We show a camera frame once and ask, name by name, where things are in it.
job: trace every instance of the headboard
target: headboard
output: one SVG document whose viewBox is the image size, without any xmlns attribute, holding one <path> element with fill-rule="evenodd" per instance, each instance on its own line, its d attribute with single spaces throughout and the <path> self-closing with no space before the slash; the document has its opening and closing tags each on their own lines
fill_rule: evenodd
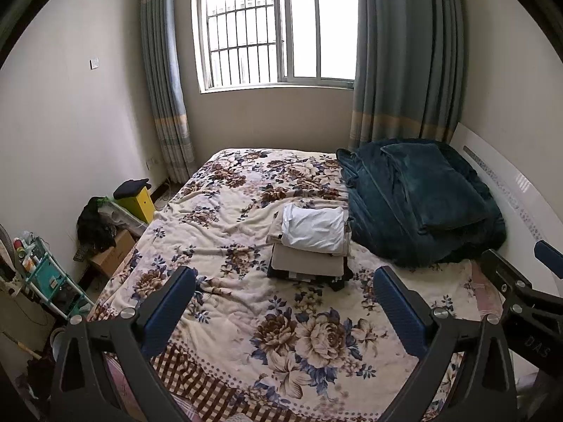
<svg viewBox="0 0 563 422">
<path fill-rule="evenodd" d="M 563 223 L 516 166 L 470 129 L 458 124 L 450 143 L 477 171 L 506 221 L 507 240 L 499 253 L 526 276 L 534 289 L 563 295 L 563 281 L 534 257 L 545 239 L 563 251 Z"/>
</svg>

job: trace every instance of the blue curtain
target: blue curtain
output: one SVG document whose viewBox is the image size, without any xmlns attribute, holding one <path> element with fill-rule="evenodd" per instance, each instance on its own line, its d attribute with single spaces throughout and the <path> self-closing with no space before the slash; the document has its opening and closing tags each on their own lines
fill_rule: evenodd
<svg viewBox="0 0 563 422">
<path fill-rule="evenodd" d="M 350 150 L 383 138 L 450 141 L 464 82 L 462 0 L 358 0 Z"/>
<path fill-rule="evenodd" d="M 141 37 L 164 163 L 171 181 L 185 183 L 197 167 L 179 81 L 174 0 L 141 0 Z"/>
</svg>

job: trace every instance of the blue gripper pad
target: blue gripper pad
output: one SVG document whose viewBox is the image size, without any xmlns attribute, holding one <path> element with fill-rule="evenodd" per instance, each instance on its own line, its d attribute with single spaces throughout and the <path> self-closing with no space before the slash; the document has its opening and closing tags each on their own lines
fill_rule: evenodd
<svg viewBox="0 0 563 422">
<path fill-rule="evenodd" d="M 405 351 L 418 358 L 426 355 L 429 348 L 427 343 L 429 326 L 425 325 L 418 317 L 409 301 L 383 267 L 378 268 L 373 273 L 373 292 L 401 340 Z"/>
<path fill-rule="evenodd" d="M 175 280 L 171 280 L 175 276 L 172 275 L 169 280 L 171 286 L 167 287 L 167 282 L 160 289 L 167 289 L 167 291 L 145 322 L 140 349 L 146 358 L 155 357 L 164 352 L 170 335 L 195 293 L 194 270 L 180 267 L 176 271 L 181 271 L 181 275 L 177 276 Z"/>
<path fill-rule="evenodd" d="M 563 255 L 543 239 L 534 246 L 534 255 L 559 279 L 563 279 Z"/>
</svg>

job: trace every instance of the wall socket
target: wall socket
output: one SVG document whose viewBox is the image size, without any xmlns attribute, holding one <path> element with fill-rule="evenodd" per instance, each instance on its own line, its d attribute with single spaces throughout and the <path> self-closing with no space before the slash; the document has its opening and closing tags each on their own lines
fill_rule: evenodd
<svg viewBox="0 0 563 422">
<path fill-rule="evenodd" d="M 158 159 L 156 157 L 151 157 L 145 161 L 147 170 L 153 169 L 154 165 L 158 165 Z"/>
</svg>

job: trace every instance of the wooden stick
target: wooden stick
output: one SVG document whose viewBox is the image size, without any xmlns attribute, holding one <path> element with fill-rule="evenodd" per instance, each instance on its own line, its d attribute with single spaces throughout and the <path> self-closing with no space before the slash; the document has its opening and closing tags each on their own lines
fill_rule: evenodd
<svg viewBox="0 0 563 422">
<path fill-rule="evenodd" d="M 36 354 L 35 352 L 33 352 L 30 348 L 28 348 L 24 343 L 21 343 L 20 341 L 18 341 L 17 339 L 15 339 L 14 337 L 12 337 L 10 334 L 6 333 L 3 330 L 0 330 L 0 332 L 2 332 L 2 334 L 4 334 L 4 336 L 6 338 L 8 338 L 10 341 L 12 341 L 16 346 L 18 346 L 22 351 L 27 352 L 29 355 L 31 355 L 33 358 L 36 358 L 37 360 L 41 360 L 41 355 Z"/>
</svg>

